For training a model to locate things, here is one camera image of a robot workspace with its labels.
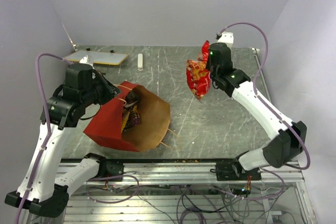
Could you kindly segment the red brown paper bag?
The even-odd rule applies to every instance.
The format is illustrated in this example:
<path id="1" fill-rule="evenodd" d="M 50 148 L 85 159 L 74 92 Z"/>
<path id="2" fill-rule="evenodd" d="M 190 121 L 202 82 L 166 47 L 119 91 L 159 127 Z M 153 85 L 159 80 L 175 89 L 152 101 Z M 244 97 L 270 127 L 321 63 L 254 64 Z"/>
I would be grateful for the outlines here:
<path id="1" fill-rule="evenodd" d="M 171 122 L 169 103 L 139 84 L 124 81 L 119 88 L 121 93 L 101 107 L 83 133 L 100 146 L 121 151 L 145 152 L 162 144 Z M 124 101 L 131 91 L 140 96 L 140 123 L 122 131 Z"/>

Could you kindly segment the white board yellow edge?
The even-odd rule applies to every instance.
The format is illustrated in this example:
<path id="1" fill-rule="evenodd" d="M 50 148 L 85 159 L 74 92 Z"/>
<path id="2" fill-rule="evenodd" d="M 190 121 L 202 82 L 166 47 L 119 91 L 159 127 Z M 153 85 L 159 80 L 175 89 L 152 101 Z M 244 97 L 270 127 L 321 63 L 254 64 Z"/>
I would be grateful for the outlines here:
<path id="1" fill-rule="evenodd" d="M 90 62 L 95 64 L 117 66 L 120 65 L 128 55 L 110 52 L 79 50 L 67 56 L 66 59 L 73 62 L 79 62 L 85 56 L 89 56 Z"/>

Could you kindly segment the black white snack packet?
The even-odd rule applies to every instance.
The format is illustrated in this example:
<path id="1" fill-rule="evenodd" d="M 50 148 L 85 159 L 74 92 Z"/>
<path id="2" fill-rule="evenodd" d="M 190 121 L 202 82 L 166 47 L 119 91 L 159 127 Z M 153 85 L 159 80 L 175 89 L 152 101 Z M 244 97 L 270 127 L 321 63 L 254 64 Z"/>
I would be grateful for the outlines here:
<path id="1" fill-rule="evenodd" d="M 124 107 L 129 108 L 134 106 L 140 100 L 140 96 L 135 91 L 130 91 L 124 99 L 126 101 Z"/>

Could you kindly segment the purple snack packet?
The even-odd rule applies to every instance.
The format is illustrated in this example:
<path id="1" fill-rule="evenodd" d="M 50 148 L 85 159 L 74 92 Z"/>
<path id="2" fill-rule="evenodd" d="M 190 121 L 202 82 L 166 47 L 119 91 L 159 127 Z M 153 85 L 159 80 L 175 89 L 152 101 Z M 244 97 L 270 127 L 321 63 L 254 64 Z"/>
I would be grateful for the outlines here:
<path id="1" fill-rule="evenodd" d="M 138 106 L 135 105 L 132 107 L 132 110 L 130 112 L 129 116 L 129 126 L 134 127 L 140 123 L 140 115 L 138 113 Z"/>

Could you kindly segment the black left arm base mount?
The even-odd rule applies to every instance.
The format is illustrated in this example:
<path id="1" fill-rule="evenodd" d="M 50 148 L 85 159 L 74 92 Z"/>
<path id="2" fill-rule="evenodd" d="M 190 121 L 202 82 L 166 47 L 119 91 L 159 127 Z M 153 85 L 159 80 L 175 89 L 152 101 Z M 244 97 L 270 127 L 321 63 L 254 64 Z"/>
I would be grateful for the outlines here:
<path id="1" fill-rule="evenodd" d="M 99 169 L 96 176 L 89 179 L 91 182 L 97 182 L 98 178 L 109 182 L 121 182 L 122 175 L 124 174 L 124 165 L 120 161 L 114 159 L 104 159 L 98 161 Z"/>

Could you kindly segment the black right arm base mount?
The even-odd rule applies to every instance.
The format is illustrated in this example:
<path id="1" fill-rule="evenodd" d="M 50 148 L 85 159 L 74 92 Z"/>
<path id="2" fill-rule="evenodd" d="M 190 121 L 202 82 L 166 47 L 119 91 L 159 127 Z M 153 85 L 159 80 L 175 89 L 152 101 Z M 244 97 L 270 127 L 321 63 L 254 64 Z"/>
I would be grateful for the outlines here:
<path id="1" fill-rule="evenodd" d="M 261 180 L 259 168 L 244 170 L 236 159 L 220 159 L 216 162 L 215 168 L 210 169 L 216 175 L 217 181 L 241 180 L 252 181 Z"/>

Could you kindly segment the orange red chips packet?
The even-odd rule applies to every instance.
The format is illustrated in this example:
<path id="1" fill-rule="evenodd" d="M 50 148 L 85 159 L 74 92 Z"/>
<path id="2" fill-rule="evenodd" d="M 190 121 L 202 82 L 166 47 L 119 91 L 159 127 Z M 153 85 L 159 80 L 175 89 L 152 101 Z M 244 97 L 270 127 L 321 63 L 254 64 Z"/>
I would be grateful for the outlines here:
<path id="1" fill-rule="evenodd" d="M 206 62 L 187 60 L 187 85 L 198 100 L 201 100 L 211 88 L 212 84 L 209 73 L 206 69 Z"/>

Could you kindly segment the red snack packet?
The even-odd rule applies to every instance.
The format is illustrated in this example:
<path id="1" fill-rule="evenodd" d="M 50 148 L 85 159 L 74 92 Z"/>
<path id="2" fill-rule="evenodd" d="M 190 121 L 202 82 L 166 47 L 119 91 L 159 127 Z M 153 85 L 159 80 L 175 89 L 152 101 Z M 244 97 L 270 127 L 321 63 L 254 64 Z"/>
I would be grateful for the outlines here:
<path id="1" fill-rule="evenodd" d="M 208 56 L 209 56 L 209 47 L 210 47 L 210 43 L 208 40 L 206 40 L 201 48 L 201 56 L 200 56 L 200 60 L 206 62 L 208 60 Z"/>

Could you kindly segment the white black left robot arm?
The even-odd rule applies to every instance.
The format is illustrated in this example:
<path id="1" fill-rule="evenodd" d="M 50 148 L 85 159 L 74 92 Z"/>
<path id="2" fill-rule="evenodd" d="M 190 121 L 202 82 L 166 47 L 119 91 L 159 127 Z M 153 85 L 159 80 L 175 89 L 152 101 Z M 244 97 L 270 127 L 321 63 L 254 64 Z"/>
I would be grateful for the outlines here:
<path id="1" fill-rule="evenodd" d="M 89 153 L 64 175 L 57 170 L 66 140 L 92 104 L 104 105 L 120 93 L 105 77 L 86 63 L 73 63 L 66 69 L 60 85 L 41 114 L 39 139 L 31 164 L 17 190 L 5 197 L 5 204 L 30 213 L 56 218 L 67 206 L 69 197 L 86 181 L 102 180 L 107 175 L 106 159 Z"/>

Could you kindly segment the white marker pen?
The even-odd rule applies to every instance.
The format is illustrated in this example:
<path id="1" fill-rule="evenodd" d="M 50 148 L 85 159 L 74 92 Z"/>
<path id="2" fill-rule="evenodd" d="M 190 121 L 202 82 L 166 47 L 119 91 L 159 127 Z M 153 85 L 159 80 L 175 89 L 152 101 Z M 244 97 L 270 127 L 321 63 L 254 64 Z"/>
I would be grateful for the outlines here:
<path id="1" fill-rule="evenodd" d="M 138 70 L 139 71 L 143 70 L 144 61 L 143 61 L 143 54 L 142 53 L 138 54 L 138 63 L 137 63 L 137 66 L 138 66 Z"/>

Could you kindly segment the aluminium frame rail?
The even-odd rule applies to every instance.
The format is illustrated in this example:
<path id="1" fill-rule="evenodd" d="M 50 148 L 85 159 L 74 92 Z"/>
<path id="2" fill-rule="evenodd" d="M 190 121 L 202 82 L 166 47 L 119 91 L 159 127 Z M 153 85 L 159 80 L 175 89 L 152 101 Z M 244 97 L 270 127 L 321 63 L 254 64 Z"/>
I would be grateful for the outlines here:
<path id="1" fill-rule="evenodd" d="M 247 177 L 231 175 L 217 175 L 211 169 L 216 168 L 214 162 L 170 162 L 170 163 L 121 163 L 110 161 L 108 169 L 114 168 L 115 164 L 121 167 L 121 174 L 125 176 L 117 184 L 133 185 L 136 177 L 141 185 L 177 185 L 177 184 L 219 184 L 247 182 Z M 261 183 L 296 183 L 304 182 L 302 172 L 282 167 L 279 169 L 265 167 L 263 170 L 251 171 L 252 182 Z"/>

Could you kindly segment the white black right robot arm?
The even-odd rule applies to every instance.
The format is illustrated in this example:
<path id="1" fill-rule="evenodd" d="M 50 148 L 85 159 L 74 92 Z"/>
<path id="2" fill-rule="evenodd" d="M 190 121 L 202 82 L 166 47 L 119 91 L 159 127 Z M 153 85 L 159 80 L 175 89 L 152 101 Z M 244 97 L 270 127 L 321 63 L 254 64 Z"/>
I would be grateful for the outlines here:
<path id="1" fill-rule="evenodd" d="M 284 116 L 254 87 L 250 77 L 235 69 L 230 48 L 222 42 L 209 46 L 206 69 L 215 89 L 221 89 L 240 103 L 262 126 L 270 141 L 263 147 L 237 156 L 231 167 L 236 179 L 244 179 L 254 168 L 280 168 L 306 150 L 307 127 Z"/>

